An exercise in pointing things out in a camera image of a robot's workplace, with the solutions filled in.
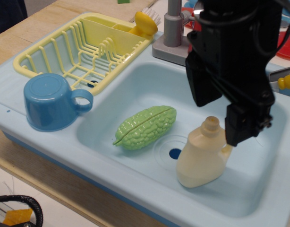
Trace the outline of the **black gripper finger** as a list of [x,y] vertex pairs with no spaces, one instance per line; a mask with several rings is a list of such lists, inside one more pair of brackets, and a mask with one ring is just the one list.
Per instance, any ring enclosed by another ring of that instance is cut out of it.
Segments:
[[222,93],[213,85],[210,74],[197,53],[189,53],[185,65],[192,97],[198,107],[222,97]]
[[260,98],[254,102],[235,102],[227,106],[225,134],[229,145],[257,137],[264,128],[272,125],[271,107],[275,102],[274,95]]

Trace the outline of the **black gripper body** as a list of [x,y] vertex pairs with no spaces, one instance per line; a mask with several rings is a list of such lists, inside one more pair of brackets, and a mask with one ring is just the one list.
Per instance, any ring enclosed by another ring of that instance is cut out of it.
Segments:
[[235,102],[272,93],[265,68],[279,49],[281,0],[204,0],[200,30],[188,34],[213,85]]

